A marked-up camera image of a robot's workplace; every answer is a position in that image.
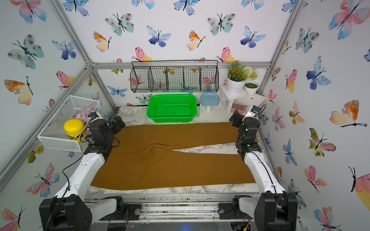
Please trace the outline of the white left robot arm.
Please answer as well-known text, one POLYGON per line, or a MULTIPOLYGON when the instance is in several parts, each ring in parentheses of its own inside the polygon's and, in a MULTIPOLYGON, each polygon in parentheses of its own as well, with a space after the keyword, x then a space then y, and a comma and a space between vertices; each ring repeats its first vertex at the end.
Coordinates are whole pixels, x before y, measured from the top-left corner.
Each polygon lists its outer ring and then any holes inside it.
POLYGON ((85 203, 90 184, 114 148, 115 135, 125 127, 120 116, 106 120, 94 112, 89 118, 92 121, 86 138, 88 147, 76 161, 78 167, 67 178, 66 185, 39 206, 41 227, 45 231, 88 231, 102 218, 127 217, 121 196, 104 198, 90 206, 85 203))

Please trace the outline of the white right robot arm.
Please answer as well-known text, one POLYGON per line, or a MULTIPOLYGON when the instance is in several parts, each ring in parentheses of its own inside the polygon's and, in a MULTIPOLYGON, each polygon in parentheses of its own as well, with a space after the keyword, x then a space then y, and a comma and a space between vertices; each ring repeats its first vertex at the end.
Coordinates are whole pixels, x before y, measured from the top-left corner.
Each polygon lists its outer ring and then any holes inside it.
POLYGON ((250 169, 260 197, 235 196, 230 204, 219 204, 219 218, 244 219, 242 226, 250 230, 254 221, 259 231, 294 231, 297 224, 298 201, 293 193, 288 193, 275 178, 267 165, 262 149, 256 141, 260 127, 259 114, 263 111, 258 106, 252 106, 246 115, 235 111, 231 118, 232 125, 238 128, 235 142, 238 154, 250 169))

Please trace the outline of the brown long pants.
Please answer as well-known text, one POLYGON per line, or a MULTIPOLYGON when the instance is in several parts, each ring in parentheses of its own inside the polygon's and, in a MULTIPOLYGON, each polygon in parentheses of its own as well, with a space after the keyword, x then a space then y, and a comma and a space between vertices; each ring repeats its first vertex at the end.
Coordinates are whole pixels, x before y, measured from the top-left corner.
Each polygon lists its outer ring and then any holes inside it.
POLYGON ((254 183, 237 154, 187 153, 187 148, 234 143, 231 123, 127 126, 120 144, 95 175, 92 186, 142 190, 218 184, 254 183))

